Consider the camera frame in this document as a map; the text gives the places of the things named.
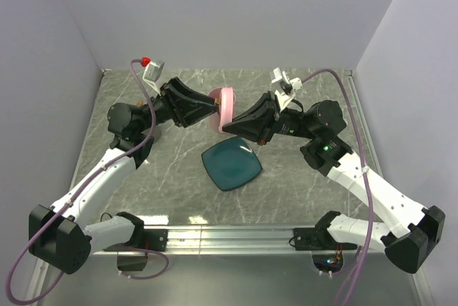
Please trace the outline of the pink cylindrical container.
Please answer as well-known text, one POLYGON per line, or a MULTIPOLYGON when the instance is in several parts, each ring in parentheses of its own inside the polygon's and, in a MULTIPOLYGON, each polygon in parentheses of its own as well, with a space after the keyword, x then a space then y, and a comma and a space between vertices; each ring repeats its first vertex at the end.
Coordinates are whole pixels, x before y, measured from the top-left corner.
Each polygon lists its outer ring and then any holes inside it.
POLYGON ((235 111, 235 92, 232 87, 213 89, 208 96, 213 99, 216 112, 209 118, 209 127, 217 133, 223 133, 223 127, 232 122, 235 111))

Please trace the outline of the grey cylindrical container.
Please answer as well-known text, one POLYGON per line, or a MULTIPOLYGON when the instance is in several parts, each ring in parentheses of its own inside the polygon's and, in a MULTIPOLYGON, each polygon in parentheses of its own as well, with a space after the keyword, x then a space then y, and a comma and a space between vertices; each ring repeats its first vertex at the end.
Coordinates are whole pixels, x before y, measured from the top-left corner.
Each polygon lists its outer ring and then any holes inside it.
MULTIPOLYGON (((148 112, 150 110, 147 102, 144 99, 138 100, 136 105, 145 112, 148 112)), ((152 134, 152 138, 154 139, 155 142, 158 142, 160 141, 161 136, 162 136, 162 131, 161 131, 160 125, 156 124, 154 132, 152 134)))

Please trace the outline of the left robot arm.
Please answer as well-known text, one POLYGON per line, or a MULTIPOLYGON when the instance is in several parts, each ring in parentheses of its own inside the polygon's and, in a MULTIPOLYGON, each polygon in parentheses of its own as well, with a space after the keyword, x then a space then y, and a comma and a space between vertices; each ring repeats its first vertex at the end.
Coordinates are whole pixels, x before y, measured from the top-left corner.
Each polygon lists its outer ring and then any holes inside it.
POLYGON ((179 127, 189 127, 216 113, 219 106, 220 97, 195 92, 177 77, 163 84, 145 105, 113 104, 107 119, 114 139, 99 163, 52 206, 38 205, 31 211, 29 253, 70 275, 95 252, 115 245, 141 248, 145 233, 139 217, 120 212, 91 224, 93 214, 147 159, 155 125, 172 120, 179 127))

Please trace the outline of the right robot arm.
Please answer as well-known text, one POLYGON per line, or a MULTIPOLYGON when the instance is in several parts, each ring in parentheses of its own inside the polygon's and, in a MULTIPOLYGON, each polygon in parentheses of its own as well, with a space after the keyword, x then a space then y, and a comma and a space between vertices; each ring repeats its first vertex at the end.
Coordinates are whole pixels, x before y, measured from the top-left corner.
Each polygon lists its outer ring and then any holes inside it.
POLYGON ((339 138, 346 128, 338 102, 315 103, 308 111, 281 109, 275 97, 265 93, 249 110, 223 125, 229 134, 267 144, 275 134, 308 139, 300 148, 308 165, 341 185, 370 210, 364 221, 327 212, 316 224, 316 241, 326 249, 351 243, 383 252, 400 270, 416 273, 439 244, 445 213, 436 205, 426 207, 393 187, 362 162, 339 138))

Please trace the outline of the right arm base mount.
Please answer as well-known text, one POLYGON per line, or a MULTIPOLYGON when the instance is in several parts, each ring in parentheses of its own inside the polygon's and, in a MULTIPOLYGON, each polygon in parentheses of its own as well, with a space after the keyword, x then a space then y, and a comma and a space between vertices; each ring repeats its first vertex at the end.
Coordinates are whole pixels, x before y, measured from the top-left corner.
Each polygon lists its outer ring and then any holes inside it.
POLYGON ((315 227, 294 228, 288 244, 295 251, 312 252, 312 263, 318 273, 331 277, 345 270, 344 251, 360 250, 358 245, 337 242, 326 230, 315 227))

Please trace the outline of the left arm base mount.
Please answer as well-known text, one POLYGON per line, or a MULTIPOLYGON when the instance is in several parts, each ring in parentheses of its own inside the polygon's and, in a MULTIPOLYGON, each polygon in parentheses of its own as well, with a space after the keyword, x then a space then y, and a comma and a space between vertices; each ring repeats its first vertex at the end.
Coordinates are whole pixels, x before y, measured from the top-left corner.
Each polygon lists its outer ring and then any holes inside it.
POLYGON ((148 276, 132 276, 133 272, 144 272, 148 263, 153 263, 155 257, 160 257, 164 261, 164 266, 155 272, 149 278, 157 277, 163 274, 169 267, 170 261, 165 255, 167 246, 168 230, 167 229, 146 229, 140 241, 134 245, 134 255, 128 255, 128 250, 118 252, 117 269, 121 275, 131 277, 134 280, 146 280, 148 276))

